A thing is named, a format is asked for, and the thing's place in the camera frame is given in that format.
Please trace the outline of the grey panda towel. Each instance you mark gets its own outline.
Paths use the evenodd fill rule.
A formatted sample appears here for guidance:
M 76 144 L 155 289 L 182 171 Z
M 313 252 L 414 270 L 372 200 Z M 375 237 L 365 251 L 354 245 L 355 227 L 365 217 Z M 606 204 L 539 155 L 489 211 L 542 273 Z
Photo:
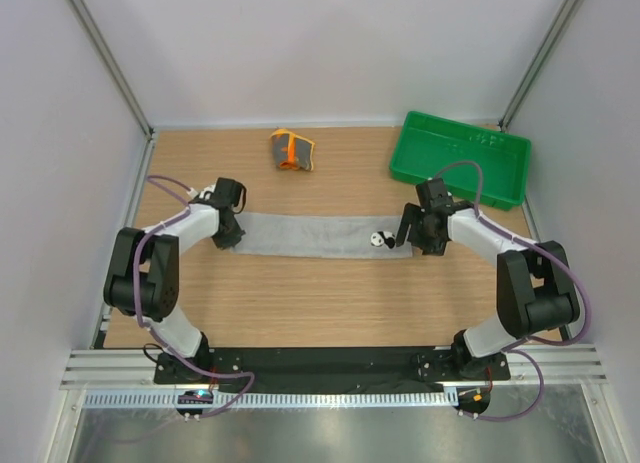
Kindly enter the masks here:
M 232 252 L 241 255 L 326 259 L 404 259 L 396 244 L 398 216 L 290 216 L 243 213 L 245 231 Z

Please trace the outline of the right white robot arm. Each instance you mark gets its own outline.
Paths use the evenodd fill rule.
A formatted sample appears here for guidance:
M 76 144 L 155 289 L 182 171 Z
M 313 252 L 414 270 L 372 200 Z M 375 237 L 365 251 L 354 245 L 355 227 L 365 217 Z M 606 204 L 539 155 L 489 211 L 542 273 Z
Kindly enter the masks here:
M 575 322 L 581 314 L 564 248 L 513 233 L 468 200 L 454 201 L 440 178 L 416 186 L 418 204 L 407 203 L 396 244 L 442 256 L 461 244 L 496 269 L 496 313 L 458 332 L 448 363 L 461 378 L 480 378 L 502 350 L 542 331 Z

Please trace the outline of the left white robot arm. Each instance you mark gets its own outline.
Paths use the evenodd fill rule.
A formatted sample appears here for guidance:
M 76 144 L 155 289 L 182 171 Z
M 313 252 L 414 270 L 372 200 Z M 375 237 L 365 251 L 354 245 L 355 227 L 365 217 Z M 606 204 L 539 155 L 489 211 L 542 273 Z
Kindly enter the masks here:
M 210 239 L 219 250 L 238 245 L 245 231 L 237 221 L 247 190 L 230 178 L 201 190 L 189 187 L 184 208 L 143 229 L 124 227 L 116 235 L 103 287 L 104 302 L 136 320 L 177 361 L 191 383 L 204 381 L 213 368 L 209 343 L 178 304 L 180 258 Z

